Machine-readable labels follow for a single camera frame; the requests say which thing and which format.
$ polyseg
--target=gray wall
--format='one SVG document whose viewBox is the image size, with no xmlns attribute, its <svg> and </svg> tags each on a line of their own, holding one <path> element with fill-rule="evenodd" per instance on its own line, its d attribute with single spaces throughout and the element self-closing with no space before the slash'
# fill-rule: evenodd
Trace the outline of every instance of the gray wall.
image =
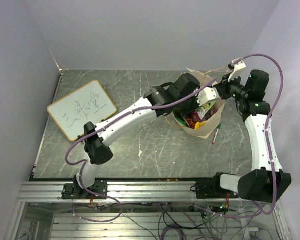
<svg viewBox="0 0 300 240">
<path fill-rule="evenodd" d="M 59 70 L 22 0 L 0 0 L 0 240 L 28 179 Z"/>
<path fill-rule="evenodd" d="M 250 52 L 279 0 L 25 0 L 62 69 L 212 70 Z"/>
<path fill-rule="evenodd" d="M 283 207 L 294 238 L 300 240 L 300 0 L 280 1 L 251 53 L 275 58 L 285 76 L 272 130 L 283 170 L 292 175 L 292 185 L 282 196 Z M 247 60 L 246 64 L 269 72 L 266 100 L 272 105 L 279 90 L 278 70 L 259 57 Z"/>
</svg>

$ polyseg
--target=table surface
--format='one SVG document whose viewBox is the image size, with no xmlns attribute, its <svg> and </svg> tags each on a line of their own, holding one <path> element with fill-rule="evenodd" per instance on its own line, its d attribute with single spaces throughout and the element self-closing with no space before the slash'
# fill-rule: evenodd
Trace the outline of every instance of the table surface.
<svg viewBox="0 0 300 240">
<path fill-rule="evenodd" d="M 151 87 L 174 82 L 181 71 L 141 70 L 63 70 L 55 101 L 74 90 L 99 80 L 118 111 L 135 103 Z M 222 73 L 211 73 L 219 77 Z M 111 150 L 112 160 L 99 168 L 96 178 L 200 178 L 217 172 L 243 176 L 251 171 L 252 151 L 248 131 L 233 99 L 226 101 L 221 129 L 215 145 L 215 132 L 208 139 L 188 135 L 164 117 L 135 126 L 121 136 Z M 72 178 L 80 166 L 68 166 L 65 153 L 70 142 L 52 118 L 49 118 L 38 153 L 34 178 Z M 71 162 L 84 158 L 80 143 L 69 156 Z"/>
</svg>

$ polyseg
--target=whiteboard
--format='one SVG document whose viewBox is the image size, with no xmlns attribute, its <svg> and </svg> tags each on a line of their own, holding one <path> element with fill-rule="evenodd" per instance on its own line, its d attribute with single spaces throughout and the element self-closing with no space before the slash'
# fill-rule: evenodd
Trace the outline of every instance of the whiteboard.
<svg viewBox="0 0 300 240">
<path fill-rule="evenodd" d="M 84 135 L 84 125 L 98 124 L 117 112 L 98 80 L 93 80 L 48 106 L 47 111 L 70 141 Z"/>
</svg>

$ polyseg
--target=table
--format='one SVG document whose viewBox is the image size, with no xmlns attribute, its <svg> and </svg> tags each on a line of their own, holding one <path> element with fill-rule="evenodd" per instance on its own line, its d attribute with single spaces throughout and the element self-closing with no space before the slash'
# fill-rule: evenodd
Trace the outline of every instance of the table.
<svg viewBox="0 0 300 240">
<path fill-rule="evenodd" d="M 151 87 L 174 82 L 182 71 L 62 70 L 55 101 L 92 80 L 99 80 L 116 105 L 117 113 L 131 106 Z M 219 77 L 222 73 L 211 73 Z M 160 117 L 132 128 L 110 148 L 112 160 L 99 168 L 96 178 L 200 178 L 217 172 L 243 176 L 251 171 L 252 152 L 248 131 L 233 99 L 226 101 L 222 127 L 215 145 L 188 135 Z M 73 143 L 49 118 L 34 169 L 35 179 L 72 178 L 80 165 L 68 166 L 65 153 Z M 70 161 L 84 158 L 84 144 L 70 154 Z"/>
</svg>

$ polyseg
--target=marker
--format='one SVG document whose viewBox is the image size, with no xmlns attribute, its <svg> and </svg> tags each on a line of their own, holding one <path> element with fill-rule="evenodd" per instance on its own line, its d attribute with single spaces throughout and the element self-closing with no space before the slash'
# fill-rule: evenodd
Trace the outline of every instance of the marker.
<svg viewBox="0 0 300 240">
<path fill-rule="evenodd" d="M 217 129 L 216 129 L 216 133 L 215 133 L 215 136 L 214 136 L 214 140 L 212 142 L 212 145 L 215 144 L 216 142 L 216 139 L 217 139 L 217 136 L 218 136 L 218 133 L 219 133 L 219 130 L 221 128 L 221 123 L 218 125 Z"/>
</svg>

